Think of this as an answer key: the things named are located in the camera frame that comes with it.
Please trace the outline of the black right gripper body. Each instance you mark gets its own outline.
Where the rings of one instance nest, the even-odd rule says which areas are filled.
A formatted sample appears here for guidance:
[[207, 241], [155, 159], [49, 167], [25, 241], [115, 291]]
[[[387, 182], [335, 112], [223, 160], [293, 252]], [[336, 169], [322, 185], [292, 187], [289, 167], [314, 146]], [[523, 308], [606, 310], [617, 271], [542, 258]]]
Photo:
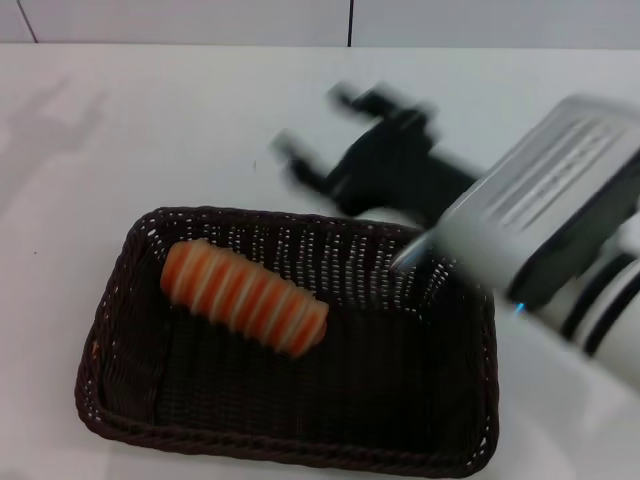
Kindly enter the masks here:
[[389, 208], [416, 221], [436, 221], [479, 175], [433, 151], [435, 139], [420, 109], [367, 107], [379, 122], [346, 151], [327, 175], [327, 194], [352, 217]]

